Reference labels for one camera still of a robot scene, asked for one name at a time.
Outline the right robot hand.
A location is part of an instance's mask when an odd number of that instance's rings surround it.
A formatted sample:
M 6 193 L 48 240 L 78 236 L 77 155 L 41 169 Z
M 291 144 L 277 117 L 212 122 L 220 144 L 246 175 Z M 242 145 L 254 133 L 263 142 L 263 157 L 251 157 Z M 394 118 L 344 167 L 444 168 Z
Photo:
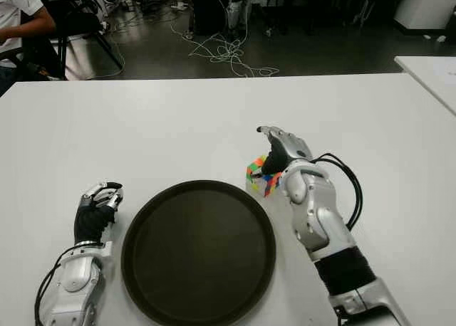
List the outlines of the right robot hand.
M 283 172 L 293 161 L 314 158 L 308 145 L 293 133 L 275 126 L 259 126 L 256 131 L 266 136 L 271 149 L 255 177 Z

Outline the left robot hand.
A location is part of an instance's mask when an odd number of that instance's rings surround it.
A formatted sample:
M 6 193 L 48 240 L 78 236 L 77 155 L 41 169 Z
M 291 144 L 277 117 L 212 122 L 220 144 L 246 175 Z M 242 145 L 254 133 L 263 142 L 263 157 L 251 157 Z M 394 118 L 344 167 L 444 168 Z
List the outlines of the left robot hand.
M 73 223 L 74 243 L 99 243 L 122 201 L 123 185 L 117 182 L 99 182 L 84 192 Z

